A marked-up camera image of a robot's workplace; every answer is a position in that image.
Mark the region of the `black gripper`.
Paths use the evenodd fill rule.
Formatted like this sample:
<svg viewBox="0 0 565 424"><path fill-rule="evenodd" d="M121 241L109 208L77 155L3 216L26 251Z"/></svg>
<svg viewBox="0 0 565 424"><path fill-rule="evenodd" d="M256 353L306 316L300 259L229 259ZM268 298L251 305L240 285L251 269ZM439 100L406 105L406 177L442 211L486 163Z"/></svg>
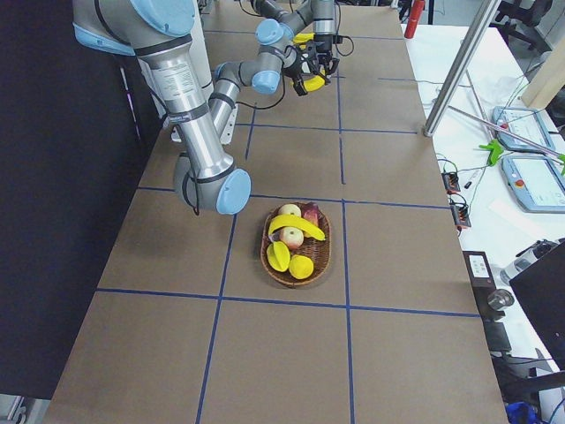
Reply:
<svg viewBox="0 0 565 424"><path fill-rule="evenodd" d="M284 67L284 75L292 79L292 86L298 96L308 95L304 77L309 74L309 65L302 53L289 56L289 63Z"/></svg>
<svg viewBox="0 0 565 424"><path fill-rule="evenodd" d="M329 79L339 66L339 58L332 56L334 34L315 33L313 42L305 43L305 62L307 71L311 76L320 76L320 63L318 56L325 57L325 75Z"/></svg>

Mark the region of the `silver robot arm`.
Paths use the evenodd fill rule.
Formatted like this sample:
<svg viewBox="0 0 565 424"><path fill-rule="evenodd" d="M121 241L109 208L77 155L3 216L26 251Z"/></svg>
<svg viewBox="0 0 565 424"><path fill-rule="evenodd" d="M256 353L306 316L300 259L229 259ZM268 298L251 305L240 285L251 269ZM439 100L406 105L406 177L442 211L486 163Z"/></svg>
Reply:
<svg viewBox="0 0 565 424"><path fill-rule="evenodd" d="M298 95L330 83L340 59L333 47L343 41L335 23L333 1L304 1L294 11L275 1L252 1L253 14L262 17L255 30L260 48L252 85L277 83L288 77Z"/></svg>
<svg viewBox="0 0 565 424"><path fill-rule="evenodd" d="M75 1L76 39L91 49L135 56L149 65L169 121L185 151L175 168L175 190L193 208L223 215L241 211L251 178L222 147L221 135L242 87L271 95L290 65L292 39L319 16L313 1L293 13L273 1L255 1L263 20L255 36L260 48L249 61L223 64L207 95L190 56L198 12L191 1Z"/></svg>

